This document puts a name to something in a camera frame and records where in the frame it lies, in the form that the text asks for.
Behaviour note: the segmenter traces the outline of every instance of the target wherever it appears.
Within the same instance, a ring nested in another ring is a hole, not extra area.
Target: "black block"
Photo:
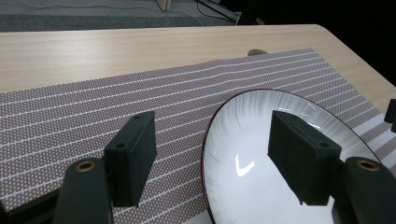
[[[105,147],[113,206],[138,206],[156,156],[154,112],[133,116]]]
[[[328,173],[340,153],[340,146],[302,119],[273,111],[268,156],[300,203],[328,203]]]

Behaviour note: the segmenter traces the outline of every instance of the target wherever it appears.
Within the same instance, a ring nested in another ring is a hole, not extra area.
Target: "white plate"
[[[304,98],[283,91],[236,95],[213,118],[204,142],[202,178],[216,223],[332,223],[332,205],[300,205],[267,156],[273,110],[298,116],[351,156],[378,161],[340,119]]]

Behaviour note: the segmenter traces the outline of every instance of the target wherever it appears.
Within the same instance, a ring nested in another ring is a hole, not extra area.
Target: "wooden table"
[[[312,48],[381,112],[396,88],[323,27],[230,26],[0,34],[0,92],[111,77],[215,59],[250,49]]]

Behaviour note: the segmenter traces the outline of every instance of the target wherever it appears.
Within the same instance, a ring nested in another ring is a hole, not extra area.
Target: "gray carpet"
[[[233,25],[215,18],[197,18],[204,26]],[[105,30],[201,26],[191,17],[108,17],[0,15],[0,32]]]

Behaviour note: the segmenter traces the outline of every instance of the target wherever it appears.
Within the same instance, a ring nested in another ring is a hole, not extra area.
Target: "striped placemat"
[[[215,111],[241,91],[301,95],[343,120],[396,174],[384,116],[312,49],[217,60],[0,95],[0,200],[7,210],[61,186],[74,161],[101,157],[134,114],[154,110],[158,156],[139,208],[116,223],[202,220],[201,146]]]

